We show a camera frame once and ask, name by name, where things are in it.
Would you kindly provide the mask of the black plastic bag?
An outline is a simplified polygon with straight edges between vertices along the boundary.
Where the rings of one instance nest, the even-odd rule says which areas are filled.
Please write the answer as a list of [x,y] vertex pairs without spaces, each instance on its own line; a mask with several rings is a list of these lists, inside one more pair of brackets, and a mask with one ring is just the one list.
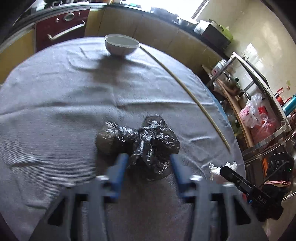
[[180,151],[180,142],[160,115],[148,115],[138,129],[106,122],[95,140],[99,152],[116,156],[128,154],[128,168],[148,181],[172,173],[170,155]]

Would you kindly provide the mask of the pink white plastic bag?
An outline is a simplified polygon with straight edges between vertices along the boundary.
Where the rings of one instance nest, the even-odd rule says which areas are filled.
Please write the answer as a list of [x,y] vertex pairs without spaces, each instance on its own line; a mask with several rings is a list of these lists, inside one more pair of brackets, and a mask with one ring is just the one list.
[[255,144],[272,135],[278,126],[278,121],[270,116],[262,100],[261,93],[251,96],[251,99],[247,101],[246,106],[239,113],[243,124],[250,128]]

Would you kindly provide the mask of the metal storage shelf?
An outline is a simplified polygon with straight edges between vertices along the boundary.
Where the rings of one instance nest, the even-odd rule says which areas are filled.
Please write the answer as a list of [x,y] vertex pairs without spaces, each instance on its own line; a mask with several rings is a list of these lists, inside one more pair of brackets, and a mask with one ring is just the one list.
[[[240,90],[247,99],[246,104],[240,104],[236,92],[227,87],[227,83],[232,79],[229,69],[233,63],[239,63],[251,78],[251,83]],[[269,152],[284,146],[295,136],[288,117],[266,79],[249,61],[234,52],[218,70],[209,70],[206,66],[203,70],[210,78],[207,86],[218,87],[239,122],[247,145],[246,150],[242,151],[244,161],[263,159]]]

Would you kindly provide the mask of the teal thermos bottle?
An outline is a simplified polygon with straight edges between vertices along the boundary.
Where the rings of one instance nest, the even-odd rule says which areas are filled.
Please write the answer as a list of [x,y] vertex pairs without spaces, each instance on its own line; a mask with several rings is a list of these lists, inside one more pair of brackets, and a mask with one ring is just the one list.
[[296,108],[296,94],[294,94],[291,99],[284,104],[282,107],[283,112],[285,113],[286,116],[291,114]]

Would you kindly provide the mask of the grey tablecloth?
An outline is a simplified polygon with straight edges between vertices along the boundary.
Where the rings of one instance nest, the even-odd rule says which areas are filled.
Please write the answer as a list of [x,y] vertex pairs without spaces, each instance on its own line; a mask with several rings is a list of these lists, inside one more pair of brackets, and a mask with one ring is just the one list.
[[119,145],[109,124],[139,129],[161,116],[180,142],[178,159],[210,179],[209,166],[236,163],[241,150],[226,114],[189,68],[152,47],[120,58],[103,38],[76,39],[33,55],[1,87],[1,215],[28,240],[66,183],[90,183]]

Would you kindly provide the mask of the white ceramic bowl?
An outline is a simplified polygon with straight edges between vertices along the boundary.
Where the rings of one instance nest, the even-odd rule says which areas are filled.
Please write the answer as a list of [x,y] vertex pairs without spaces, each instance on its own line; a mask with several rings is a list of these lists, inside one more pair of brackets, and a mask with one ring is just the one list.
[[128,56],[140,47],[138,40],[121,34],[109,34],[104,37],[107,51],[114,56]]

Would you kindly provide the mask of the red built-in oven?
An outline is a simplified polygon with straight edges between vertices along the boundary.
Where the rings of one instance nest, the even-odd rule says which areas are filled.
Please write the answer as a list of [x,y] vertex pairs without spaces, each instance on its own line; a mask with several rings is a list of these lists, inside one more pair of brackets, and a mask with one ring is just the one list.
[[90,10],[70,11],[36,23],[36,51],[85,35]]

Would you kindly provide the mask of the black microwave oven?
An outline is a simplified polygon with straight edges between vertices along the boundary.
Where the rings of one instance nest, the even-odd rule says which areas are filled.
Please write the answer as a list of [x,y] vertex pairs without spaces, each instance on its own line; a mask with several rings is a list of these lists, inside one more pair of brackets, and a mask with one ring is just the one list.
[[225,51],[231,42],[224,36],[218,24],[212,20],[199,20],[193,31],[222,51]]

